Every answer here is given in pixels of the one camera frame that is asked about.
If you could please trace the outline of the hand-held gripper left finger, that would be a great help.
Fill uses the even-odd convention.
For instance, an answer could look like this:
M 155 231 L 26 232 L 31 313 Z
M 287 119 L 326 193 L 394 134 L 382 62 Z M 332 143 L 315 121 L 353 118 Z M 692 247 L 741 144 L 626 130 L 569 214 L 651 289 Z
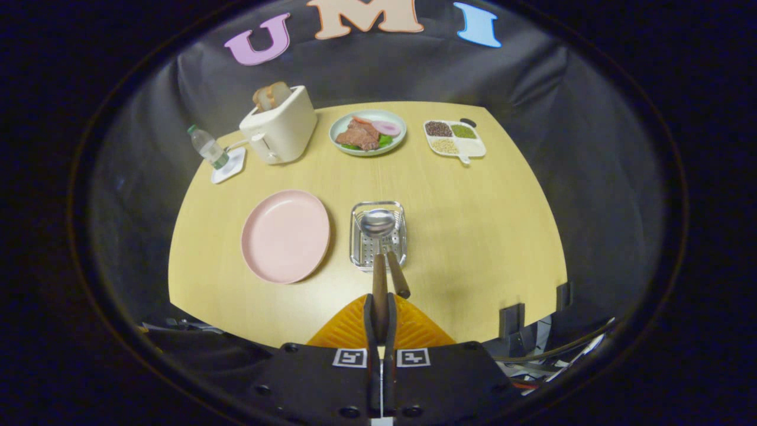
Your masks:
M 368 294 L 335 316 L 327 331 L 341 341 L 282 345 L 252 380 L 250 405 L 276 418 L 380 417 L 381 358 L 371 310 Z

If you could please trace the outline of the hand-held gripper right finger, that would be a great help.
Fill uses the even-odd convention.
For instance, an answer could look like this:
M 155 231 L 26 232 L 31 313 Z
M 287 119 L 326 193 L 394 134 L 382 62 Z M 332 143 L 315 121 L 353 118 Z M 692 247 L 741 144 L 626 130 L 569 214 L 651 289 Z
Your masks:
M 495 419 L 515 386 L 476 341 L 445 344 L 432 321 L 400 297 L 387 300 L 383 413 L 395 419 Z

